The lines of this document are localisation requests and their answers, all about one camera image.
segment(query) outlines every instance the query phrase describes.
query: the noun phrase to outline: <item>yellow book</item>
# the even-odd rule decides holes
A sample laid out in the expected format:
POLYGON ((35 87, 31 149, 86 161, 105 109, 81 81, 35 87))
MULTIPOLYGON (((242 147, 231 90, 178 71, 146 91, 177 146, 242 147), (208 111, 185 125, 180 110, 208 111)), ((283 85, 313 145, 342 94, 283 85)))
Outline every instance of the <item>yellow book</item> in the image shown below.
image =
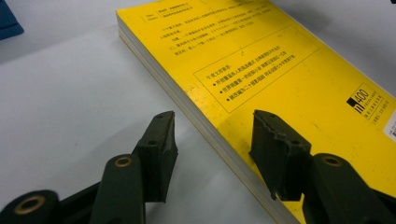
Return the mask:
POLYGON ((271 2, 160 1, 117 16, 121 38, 276 221, 304 214, 271 199, 248 154, 255 109, 396 197, 396 100, 271 2))

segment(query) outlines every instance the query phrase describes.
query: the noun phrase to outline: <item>blue object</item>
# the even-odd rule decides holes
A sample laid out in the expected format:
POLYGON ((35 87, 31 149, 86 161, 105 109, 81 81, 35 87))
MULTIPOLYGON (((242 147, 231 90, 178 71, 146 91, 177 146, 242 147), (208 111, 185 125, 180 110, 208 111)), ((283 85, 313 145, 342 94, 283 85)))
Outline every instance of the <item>blue object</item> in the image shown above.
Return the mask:
POLYGON ((0 40, 22 33, 23 28, 17 22, 6 1, 0 0, 0 40))

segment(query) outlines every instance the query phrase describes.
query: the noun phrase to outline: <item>barcode label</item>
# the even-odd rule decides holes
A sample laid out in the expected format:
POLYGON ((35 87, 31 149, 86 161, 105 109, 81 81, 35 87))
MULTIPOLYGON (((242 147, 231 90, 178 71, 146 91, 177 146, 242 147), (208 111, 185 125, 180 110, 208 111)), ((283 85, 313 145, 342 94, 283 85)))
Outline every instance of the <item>barcode label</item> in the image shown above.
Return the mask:
POLYGON ((393 111, 392 116, 390 117, 387 126, 384 128, 384 133, 396 142, 396 110, 393 111))

